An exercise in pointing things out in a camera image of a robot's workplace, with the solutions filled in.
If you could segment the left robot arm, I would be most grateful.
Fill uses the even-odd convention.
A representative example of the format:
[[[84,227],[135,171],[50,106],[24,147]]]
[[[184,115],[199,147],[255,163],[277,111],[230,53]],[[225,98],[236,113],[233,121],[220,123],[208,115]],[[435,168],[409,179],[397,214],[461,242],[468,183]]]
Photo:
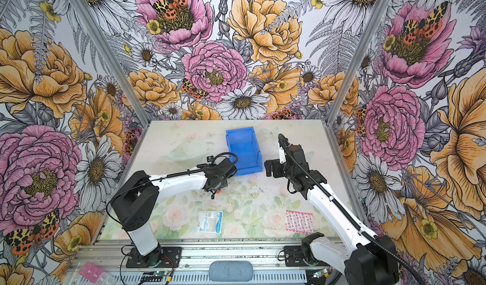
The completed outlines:
[[[237,173],[238,157],[223,152],[207,158],[206,163],[174,174],[150,176],[143,170],[133,173],[110,200],[121,228],[134,245],[130,259],[142,267],[157,267],[163,262],[176,265],[163,252],[154,236],[149,219],[162,198],[170,198],[187,191],[203,190],[212,198],[228,185]]]

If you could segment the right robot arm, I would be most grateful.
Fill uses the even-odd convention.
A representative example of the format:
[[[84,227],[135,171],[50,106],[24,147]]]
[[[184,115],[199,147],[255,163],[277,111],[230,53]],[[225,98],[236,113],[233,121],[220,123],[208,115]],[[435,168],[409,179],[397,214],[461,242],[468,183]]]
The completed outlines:
[[[399,260],[394,243],[378,237],[334,193],[326,178],[311,170],[300,145],[278,135],[279,157],[265,162],[268,177],[286,178],[287,190],[299,193],[326,218],[341,239],[335,244],[323,234],[302,241],[307,262],[324,262],[339,271],[348,284],[396,284]]]

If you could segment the blue plastic bin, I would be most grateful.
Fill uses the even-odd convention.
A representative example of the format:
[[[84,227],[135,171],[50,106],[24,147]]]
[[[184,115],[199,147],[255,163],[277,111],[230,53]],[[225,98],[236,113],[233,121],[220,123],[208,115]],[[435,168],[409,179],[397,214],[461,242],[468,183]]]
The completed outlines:
[[[229,152],[238,158],[236,176],[246,176],[263,171],[263,161],[253,127],[226,131]]]

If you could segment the white blue sachet packet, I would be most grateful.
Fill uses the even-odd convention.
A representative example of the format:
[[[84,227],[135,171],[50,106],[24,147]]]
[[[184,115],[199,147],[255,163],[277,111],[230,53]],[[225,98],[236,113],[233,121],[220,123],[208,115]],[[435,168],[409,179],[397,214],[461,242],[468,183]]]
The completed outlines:
[[[221,211],[200,211],[197,220],[199,232],[221,234],[223,214]]]

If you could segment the pink patterned packet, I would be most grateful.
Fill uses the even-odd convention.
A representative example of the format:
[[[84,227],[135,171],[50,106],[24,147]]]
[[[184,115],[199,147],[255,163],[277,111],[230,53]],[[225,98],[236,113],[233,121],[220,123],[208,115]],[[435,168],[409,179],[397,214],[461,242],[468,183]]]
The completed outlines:
[[[311,213],[286,211],[286,231],[313,234],[314,216]]]

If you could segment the grey foam pad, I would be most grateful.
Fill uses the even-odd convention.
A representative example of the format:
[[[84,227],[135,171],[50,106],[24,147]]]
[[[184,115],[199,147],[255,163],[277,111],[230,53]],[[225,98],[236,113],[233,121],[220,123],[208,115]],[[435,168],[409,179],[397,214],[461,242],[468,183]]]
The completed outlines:
[[[252,264],[247,261],[216,261],[208,273],[215,282],[249,282],[254,274]]]

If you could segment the green circuit board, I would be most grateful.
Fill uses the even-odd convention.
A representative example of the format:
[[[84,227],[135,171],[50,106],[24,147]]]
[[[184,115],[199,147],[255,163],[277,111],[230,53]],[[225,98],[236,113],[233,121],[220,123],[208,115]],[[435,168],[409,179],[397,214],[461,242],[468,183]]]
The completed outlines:
[[[144,273],[139,284],[148,282],[162,282],[168,284],[172,281],[174,270],[172,271],[155,271],[148,274]]]

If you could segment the pink plastic box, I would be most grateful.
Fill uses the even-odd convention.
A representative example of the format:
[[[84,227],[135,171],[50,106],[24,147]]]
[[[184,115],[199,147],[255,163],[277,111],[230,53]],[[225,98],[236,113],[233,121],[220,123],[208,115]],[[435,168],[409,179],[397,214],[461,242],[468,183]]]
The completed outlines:
[[[106,279],[105,271],[90,262],[86,262],[79,269],[78,274],[92,284],[101,284]]]

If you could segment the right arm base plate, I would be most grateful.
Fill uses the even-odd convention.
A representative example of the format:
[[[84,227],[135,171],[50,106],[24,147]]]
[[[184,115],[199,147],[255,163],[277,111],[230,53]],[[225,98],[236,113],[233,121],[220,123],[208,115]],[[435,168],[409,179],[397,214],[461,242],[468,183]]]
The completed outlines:
[[[299,246],[285,246],[283,250],[283,261],[286,267],[315,267],[320,265],[319,261],[305,257]]]

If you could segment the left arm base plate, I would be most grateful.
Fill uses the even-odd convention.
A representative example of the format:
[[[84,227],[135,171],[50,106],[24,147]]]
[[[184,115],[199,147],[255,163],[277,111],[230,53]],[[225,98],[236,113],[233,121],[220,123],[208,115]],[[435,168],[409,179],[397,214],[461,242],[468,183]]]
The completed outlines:
[[[177,268],[181,260],[181,247],[157,247],[145,256],[133,247],[126,264],[128,269]]]

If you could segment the aluminium frame rail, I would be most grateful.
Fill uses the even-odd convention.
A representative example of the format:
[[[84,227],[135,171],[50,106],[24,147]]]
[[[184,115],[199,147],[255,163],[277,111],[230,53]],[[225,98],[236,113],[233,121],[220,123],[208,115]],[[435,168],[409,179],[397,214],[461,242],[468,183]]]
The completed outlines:
[[[284,247],[299,246],[302,241],[278,239],[276,241],[167,241],[161,247],[181,247],[177,268],[128,269],[126,264],[132,246],[120,242],[83,247],[75,256],[67,272],[65,284],[92,284],[78,274],[90,262],[105,271],[101,284],[139,284],[144,273],[174,270],[168,284],[331,284],[346,282],[345,277],[324,262],[315,267],[286,267]],[[209,278],[210,265],[216,261],[247,261],[253,266],[249,282],[215,282]]]

